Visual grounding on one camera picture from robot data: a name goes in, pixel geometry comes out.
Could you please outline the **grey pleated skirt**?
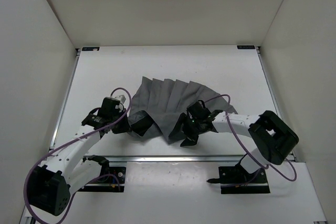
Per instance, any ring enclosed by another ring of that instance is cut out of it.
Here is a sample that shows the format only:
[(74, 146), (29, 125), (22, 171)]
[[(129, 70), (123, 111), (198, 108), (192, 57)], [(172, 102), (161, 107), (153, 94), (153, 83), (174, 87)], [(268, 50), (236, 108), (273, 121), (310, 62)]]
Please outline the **grey pleated skirt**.
[(211, 112), (237, 113), (219, 93), (200, 83), (143, 77), (132, 98), (129, 135), (139, 141), (161, 136), (167, 144), (184, 140), (184, 133), (178, 130), (174, 134), (173, 129), (180, 115), (187, 112), (187, 107), (199, 100), (204, 101)]

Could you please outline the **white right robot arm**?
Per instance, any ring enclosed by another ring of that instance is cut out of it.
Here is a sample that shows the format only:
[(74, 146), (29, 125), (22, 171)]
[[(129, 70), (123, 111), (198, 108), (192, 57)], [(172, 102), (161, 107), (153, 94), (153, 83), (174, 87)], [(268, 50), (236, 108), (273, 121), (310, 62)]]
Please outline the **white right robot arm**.
[(207, 132), (232, 133), (244, 148), (239, 136), (250, 137), (256, 148), (240, 161), (236, 178), (248, 182), (260, 168), (281, 165), (298, 144), (297, 134), (273, 111), (261, 115), (242, 115), (222, 110), (182, 113), (169, 138), (184, 137), (181, 146), (194, 146), (201, 134)]

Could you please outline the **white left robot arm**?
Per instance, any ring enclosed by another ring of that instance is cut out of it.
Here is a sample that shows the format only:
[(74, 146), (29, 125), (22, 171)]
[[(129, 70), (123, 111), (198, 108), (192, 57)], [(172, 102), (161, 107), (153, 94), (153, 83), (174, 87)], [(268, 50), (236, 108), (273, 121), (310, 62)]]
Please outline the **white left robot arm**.
[(24, 183), (24, 201), (30, 213), (36, 207), (53, 216), (67, 212), (74, 195), (87, 184), (111, 178), (109, 161), (88, 151), (108, 132), (124, 133), (129, 130), (127, 109), (104, 112), (92, 110), (82, 121), (74, 139), (54, 149), (35, 164)]

